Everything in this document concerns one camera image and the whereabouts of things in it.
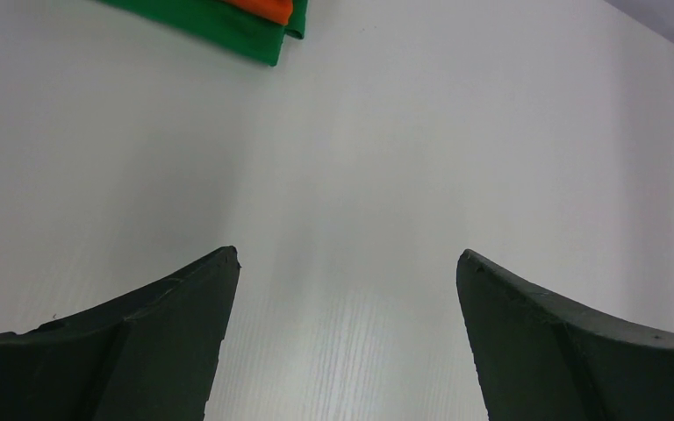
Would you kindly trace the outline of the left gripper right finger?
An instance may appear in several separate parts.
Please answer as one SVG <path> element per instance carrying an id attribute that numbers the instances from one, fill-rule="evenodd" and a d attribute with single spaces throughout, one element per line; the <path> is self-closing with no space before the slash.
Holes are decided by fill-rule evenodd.
<path id="1" fill-rule="evenodd" d="M 674 420 L 674 332 L 608 315 L 466 250 L 456 287 L 491 420 Z"/>

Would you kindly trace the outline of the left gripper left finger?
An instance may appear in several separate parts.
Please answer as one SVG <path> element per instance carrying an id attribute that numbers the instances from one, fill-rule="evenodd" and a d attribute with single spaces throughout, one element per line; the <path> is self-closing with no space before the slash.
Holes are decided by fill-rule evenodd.
<path id="1" fill-rule="evenodd" d="M 240 276 L 223 246 L 74 315 L 0 333 L 0 420 L 202 420 Z"/>

